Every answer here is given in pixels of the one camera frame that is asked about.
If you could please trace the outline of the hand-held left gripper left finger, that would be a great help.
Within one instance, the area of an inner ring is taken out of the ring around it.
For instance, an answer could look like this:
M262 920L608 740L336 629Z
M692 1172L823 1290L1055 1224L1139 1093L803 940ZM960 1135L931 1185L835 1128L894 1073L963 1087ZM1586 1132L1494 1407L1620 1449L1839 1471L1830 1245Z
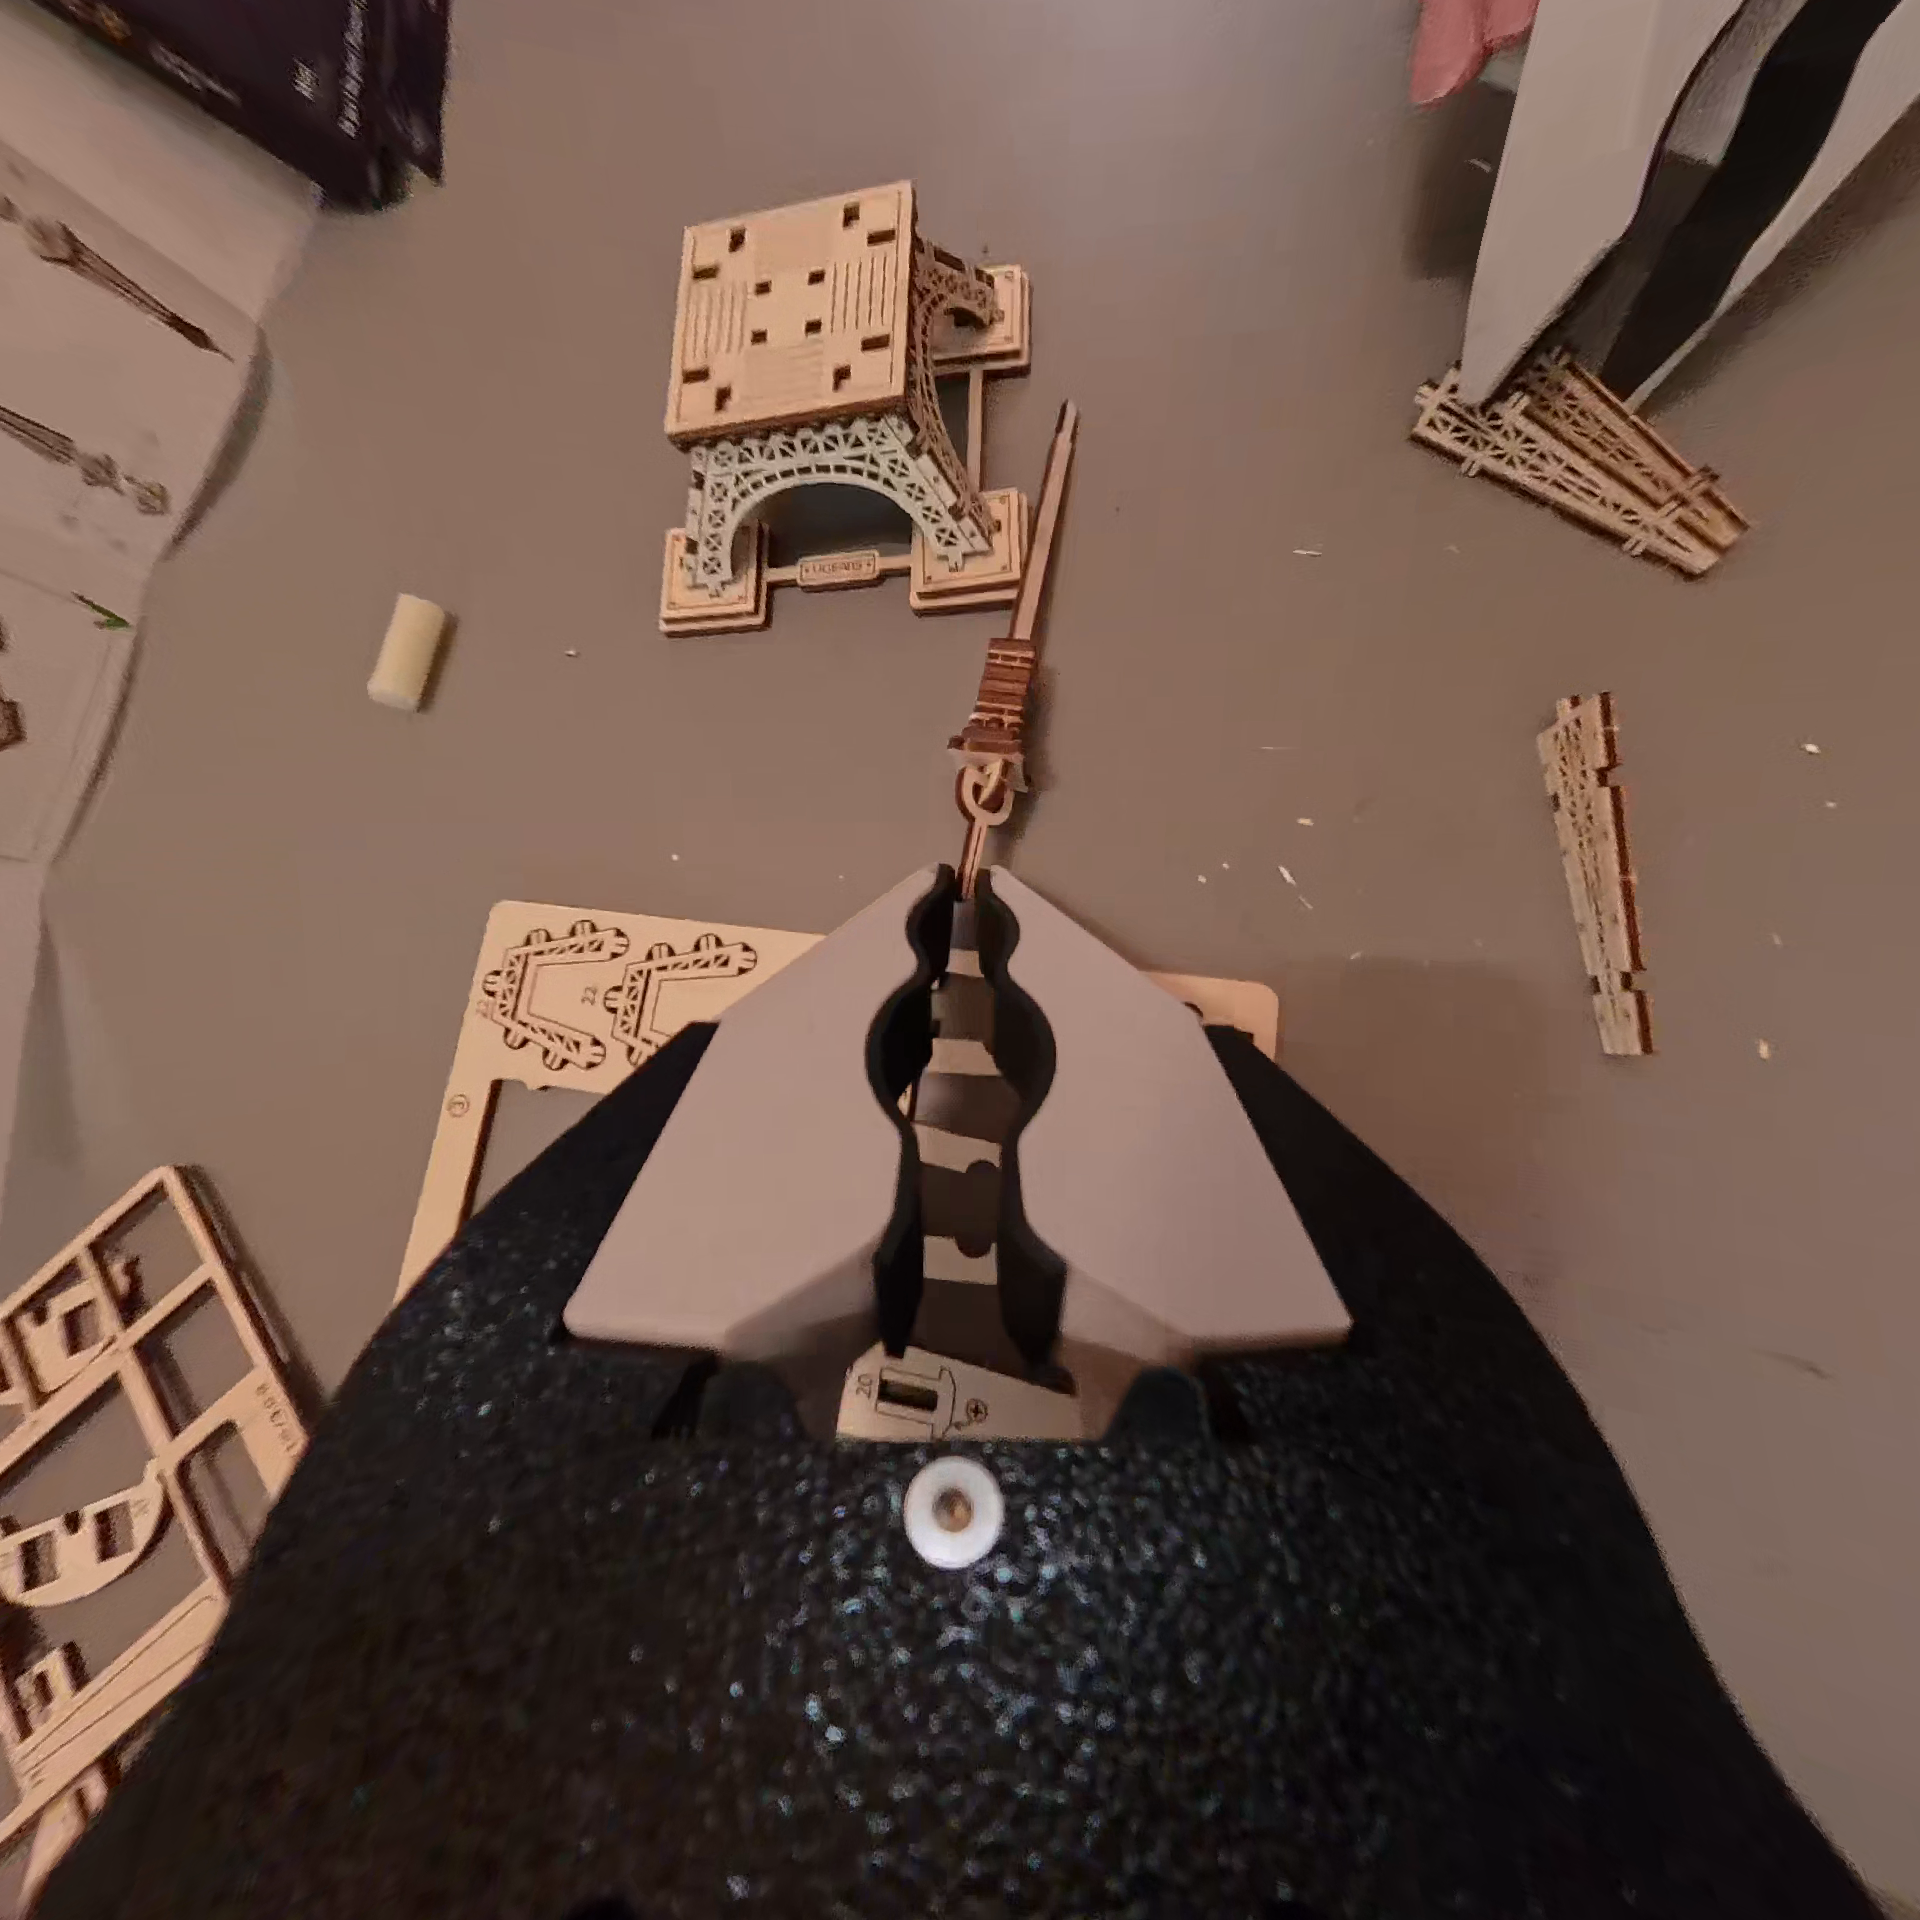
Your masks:
M860 1322L898 1352L923 1274L905 1098L931 1064L951 865L912 871L728 1007L568 1300L590 1341L785 1356Z

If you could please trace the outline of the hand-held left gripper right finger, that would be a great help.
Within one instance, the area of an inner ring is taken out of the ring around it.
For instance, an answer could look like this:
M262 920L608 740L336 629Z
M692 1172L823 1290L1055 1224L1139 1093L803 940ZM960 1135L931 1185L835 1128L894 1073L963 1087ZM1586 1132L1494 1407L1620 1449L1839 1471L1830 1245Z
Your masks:
M1144 1369L1334 1349L1354 1312L1214 1031L1025 879L977 886L999 1141L994 1335L1015 1378L1097 1391Z

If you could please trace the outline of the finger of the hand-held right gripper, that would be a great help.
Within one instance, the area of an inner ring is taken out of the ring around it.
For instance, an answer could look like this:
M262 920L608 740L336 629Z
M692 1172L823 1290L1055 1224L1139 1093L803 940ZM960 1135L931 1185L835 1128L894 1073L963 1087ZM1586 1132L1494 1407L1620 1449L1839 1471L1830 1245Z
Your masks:
M1542 2L1480 241L1459 394L1494 397L1633 225L1664 154L1718 164L1762 4Z
M1644 402L1915 108L1915 2L1743 4L1688 84L1694 164L1639 261L1601 381Z

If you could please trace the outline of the wooden lattice tower section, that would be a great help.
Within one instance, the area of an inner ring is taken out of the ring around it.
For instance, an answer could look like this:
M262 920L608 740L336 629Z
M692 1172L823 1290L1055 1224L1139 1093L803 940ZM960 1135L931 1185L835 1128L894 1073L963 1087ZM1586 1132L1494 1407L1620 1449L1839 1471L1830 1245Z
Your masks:
M1748 532L1718 473L1681 455L1567 348L1531 354L1486 402L1468 402L1452 367L1422 384L1412 404L1416 444L1633 559L1696 581Z

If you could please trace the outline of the wooden tower spire piece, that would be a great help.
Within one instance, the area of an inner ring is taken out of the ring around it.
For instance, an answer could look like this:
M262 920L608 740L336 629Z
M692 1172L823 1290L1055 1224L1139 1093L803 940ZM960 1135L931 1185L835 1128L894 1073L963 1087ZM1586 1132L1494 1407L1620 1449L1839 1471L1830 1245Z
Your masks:
M1066 512L1079 420L1078 402L1066 399L1048 447L1041 506L1015 597L1012 626L991 642L967 721L950 743L956 764L954 800L967 829L956 863L963 900L977 896L991 839L1012 821L1027 791L1030 711L1041 681L1041 614Z

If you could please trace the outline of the pink cloth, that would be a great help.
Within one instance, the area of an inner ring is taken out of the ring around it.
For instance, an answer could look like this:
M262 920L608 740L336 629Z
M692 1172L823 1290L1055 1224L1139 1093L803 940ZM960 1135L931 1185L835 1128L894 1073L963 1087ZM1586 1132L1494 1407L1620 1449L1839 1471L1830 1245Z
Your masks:
M1440 105L1474 84L1482 71L1523 45L1538 2L1419 2L1409 58L1409 100Z

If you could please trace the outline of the wooden puzzle sheet with parts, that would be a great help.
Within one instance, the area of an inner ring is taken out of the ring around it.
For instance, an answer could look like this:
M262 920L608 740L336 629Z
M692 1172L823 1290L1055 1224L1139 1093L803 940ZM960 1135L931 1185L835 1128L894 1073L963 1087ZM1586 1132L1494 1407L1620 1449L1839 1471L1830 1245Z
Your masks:
M512 1263L519 1234L528 1277L506 1288L526 1300L542 1343L575 1359L639 1359L673 1398L703 1374L704 1391L739 1398L766 1384L782 1401L804 1384L835 1389L841 1441L964 1450L979 1445L1081 1445L1113 1426L1128 1396L1187 1366L1151 1366L1097 1391L1090 1374L1070 1388L1030 1383L991 1356L994 1335L994 1217L1008 1085L998 1076L992 993L977 960L977 896L956 886L951 954L934 991L931 1064L905 1098L921 1159L923 1274L919 1317L902 1351L860 1322L839 1322L785 1356L603 1343L568 1333L564 1308L630 1196L680 1095L730 1006L772 981L830 934L777 928L695 928L633 913L579 917L506 902L488 925L471 1013L455 1052L446 1111L431 1152L424 1200L407 1242L399 1298L414 1287L492 1288L488 1260ZM1210 1022L1259 999L1266 1024L1279 996L1236 981L1226 999L1193 996L1187 975L1144 972L1179 993L1217 1031L1259 1046L1265 1031Z

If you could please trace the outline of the wooden lattice panel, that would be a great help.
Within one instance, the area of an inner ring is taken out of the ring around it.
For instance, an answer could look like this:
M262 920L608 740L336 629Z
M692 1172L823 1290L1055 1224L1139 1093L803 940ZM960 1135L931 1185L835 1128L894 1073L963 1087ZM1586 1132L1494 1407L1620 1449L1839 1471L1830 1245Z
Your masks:
M1611 693L1570 695L1537 736L1555 844L1560 848L1590 1006L1610 1058L1654 1053L1651 1004L1636 877L1617 783L1619 737Z

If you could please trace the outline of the white wax cylinder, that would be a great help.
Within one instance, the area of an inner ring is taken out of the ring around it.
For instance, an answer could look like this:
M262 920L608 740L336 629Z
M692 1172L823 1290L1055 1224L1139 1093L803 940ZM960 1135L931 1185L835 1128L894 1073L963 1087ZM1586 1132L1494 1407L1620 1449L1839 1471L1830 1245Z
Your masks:
M450 626L450 613L439 602L401 592L368 674L368 698L383 709L419 712L439 671Z

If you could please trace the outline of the wooden tower base model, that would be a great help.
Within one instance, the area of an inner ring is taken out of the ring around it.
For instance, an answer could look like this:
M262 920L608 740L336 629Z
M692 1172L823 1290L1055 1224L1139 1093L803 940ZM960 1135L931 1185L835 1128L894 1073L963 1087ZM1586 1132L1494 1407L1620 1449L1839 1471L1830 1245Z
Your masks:
M910 181L690 223L662 632L760 632L777 588L891 578L919 614L1010 607L1031 510L987 485L987 385L1031 366L1031 281L926 240Z

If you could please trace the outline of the paper instruction sheet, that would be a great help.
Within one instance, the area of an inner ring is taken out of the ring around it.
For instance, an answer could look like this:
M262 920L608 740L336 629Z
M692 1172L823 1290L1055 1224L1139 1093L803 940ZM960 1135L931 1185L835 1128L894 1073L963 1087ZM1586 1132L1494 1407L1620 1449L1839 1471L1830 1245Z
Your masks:
M3 148L4 858L68 831L256 343L246 305Z

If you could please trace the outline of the black cardboard box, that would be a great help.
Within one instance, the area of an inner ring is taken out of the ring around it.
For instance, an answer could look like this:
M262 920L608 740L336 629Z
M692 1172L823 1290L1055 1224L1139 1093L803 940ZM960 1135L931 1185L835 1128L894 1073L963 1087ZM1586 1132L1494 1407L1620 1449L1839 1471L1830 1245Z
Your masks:
M36 2L316 185L444 181L450 2Z

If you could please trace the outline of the empty wooden puzzle sheet frame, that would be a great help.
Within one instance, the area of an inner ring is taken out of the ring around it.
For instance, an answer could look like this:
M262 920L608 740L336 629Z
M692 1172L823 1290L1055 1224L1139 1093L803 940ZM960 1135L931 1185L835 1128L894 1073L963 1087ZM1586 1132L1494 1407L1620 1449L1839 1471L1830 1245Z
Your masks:
M31 1912L217 1639L306 1446L216 1206L156 1167L4 1295L4 1916Z

